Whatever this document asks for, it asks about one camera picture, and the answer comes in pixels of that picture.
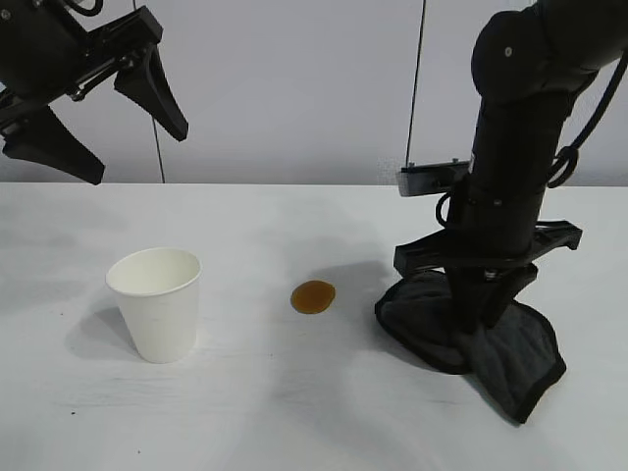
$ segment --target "towel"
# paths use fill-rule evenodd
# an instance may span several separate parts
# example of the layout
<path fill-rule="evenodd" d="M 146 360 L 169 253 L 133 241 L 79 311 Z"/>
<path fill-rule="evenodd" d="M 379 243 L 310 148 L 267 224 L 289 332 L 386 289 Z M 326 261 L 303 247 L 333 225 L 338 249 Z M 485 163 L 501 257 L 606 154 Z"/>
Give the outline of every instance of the towel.
<path fill-rule="evenodd" d="M 384 329 L 426 363 L 475 374 L 504 413 L 525 424 L 566 371 L 550 321 L 512 301 L 493 328 L 478 322 L 470 333 L 456 326 L 451 309 L 445 274 L 428 271 L 395 285 L 375 310 Z"/>

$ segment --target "stain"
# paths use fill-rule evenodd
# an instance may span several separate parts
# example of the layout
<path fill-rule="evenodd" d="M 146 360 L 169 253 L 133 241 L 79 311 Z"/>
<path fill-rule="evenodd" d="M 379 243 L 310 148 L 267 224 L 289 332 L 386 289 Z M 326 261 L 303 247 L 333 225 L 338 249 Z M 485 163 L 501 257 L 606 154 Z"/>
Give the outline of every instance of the stain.
<path fill-rule="evenodd" d="M 301 314 L 320 314 L 326 311 L 336 298 L 336 288 L 329 283 L 307 282 L 292 292 L 290 303 Z"/>

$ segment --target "screw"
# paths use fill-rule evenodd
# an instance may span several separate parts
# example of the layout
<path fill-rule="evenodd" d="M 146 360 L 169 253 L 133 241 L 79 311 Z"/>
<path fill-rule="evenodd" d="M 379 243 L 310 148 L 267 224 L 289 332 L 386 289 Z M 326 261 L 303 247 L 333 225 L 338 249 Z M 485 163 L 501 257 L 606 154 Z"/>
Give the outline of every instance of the screw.
<path fill-rule="evenodd" d="M 499 272 L 497 270 L 485 270 L 484 278 L 487 282 L 494 282 L 497 279 Z"/>

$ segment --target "cup rim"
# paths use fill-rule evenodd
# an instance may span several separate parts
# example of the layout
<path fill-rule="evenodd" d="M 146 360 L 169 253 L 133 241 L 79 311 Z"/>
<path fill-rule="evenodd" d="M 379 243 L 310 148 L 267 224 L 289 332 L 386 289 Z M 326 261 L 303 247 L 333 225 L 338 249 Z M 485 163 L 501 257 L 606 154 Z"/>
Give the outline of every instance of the cup rim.
<path fill-rule="evenodd" d="M 142 253 L 146 253 L 146 252 L 157 252 L 157 251 L 161 251 L 161 250 L 173 250 L 176 252 L 179 252 L 181 254 L 186 254 L 186 255 L 191 255 L 194 260 L 196 261 L 196 263 L 198 264 L 198 271 L 196 272 L 196 275 L 189 281 L 185 282 L 182 285 L 176 286 L 174 288 L 171 289 L 167 289 L 167 290 L 163 290 L 163 291 L 154 291 L 154 292 L 144 292 L 144 293 L 135 293 L 135 292 L 129 292 L 129 291 L 124 291 L 122 289 L 117 289 L 114 288 L 111 283 L 110 283 L 110 278 L 111 278 L 111 274 L 112 272 L 118 268 L 119 265 L 123 264 L 124 262 L 128 261 L 130 258 L 142 254 Z M 194 283 L 196 283 L 196 281 L 198 281 L 198 279 L 201 276 L 201 273 L 203 272 L 203 265 L 201 263 L 201 261 L 199 260 L 199 258 L 194 255 L 192 252 L 188 251 L 188 250 L 183 250 L 181 248 L 176 248 L 176 247 L 152 247 L 152 248 L 145 248 L 143 250 L 139 250 L 137 252 L 134 253 L 130 253 L 129 255 L 127 255 L 126 257 L 118 260 L 107 272 L 107 275 L 105 276 L 105 283 L 107 285 L 107 287 L 109 287 L 110 290 L 112 290 L 113 292 L 116 292 L 118 294 L 122 294 L 124 296 L 129 296 L 129 297 L 155 297 L 155 296 L 162 296 L 165 294 L 171 294 L 173 292 L 177 292 L 180 291 L 182 289 L 185 289 L 187 287 L 189 287 L 190 285 L 193 285 Z"/>

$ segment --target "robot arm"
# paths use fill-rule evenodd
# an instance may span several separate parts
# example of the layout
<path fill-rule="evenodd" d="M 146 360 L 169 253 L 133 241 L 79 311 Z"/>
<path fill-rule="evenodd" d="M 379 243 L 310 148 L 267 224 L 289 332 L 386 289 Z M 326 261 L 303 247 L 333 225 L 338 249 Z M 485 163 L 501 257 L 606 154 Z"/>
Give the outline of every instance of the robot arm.
<path fill-rule="evenodd" d="M 187 121 L 166 81 L 157 44 L 163 29 L 145 8 L 93 31 L 68 12 L 93 16 L 75 0 L 0 0 L 0 134 L 14 159 L 54 167 L 100 183 L 104 165 L 57 119 L 49 104 L 67 94 L 81 101 L 105 79 L 177 140 Z"/>
<path fill-rule="evenodd" d="M 535 259 L 561 246 L 578 247 L 578 228 L 539 223 L 538 217 L 552 174 L 565 162 L 573 170 L 577 148 L 604 107 L 584 138 L 557 157 L 564 122 L 600 68 L 627 48 L 628 0 L 540 0 L 521 12 L 498 13 L 480 34 L 472 73 L 483 100 L 472 160 L 404 169 L 406 194 L 446 192 L 437 208 L 445 229 L 398 247 L 395 255 L 405 279 L 445 268 L 455 314 L 466 325 L 494 325 L 536 279 Z M 448 198 L 445 219 L 440 214 Z"/>

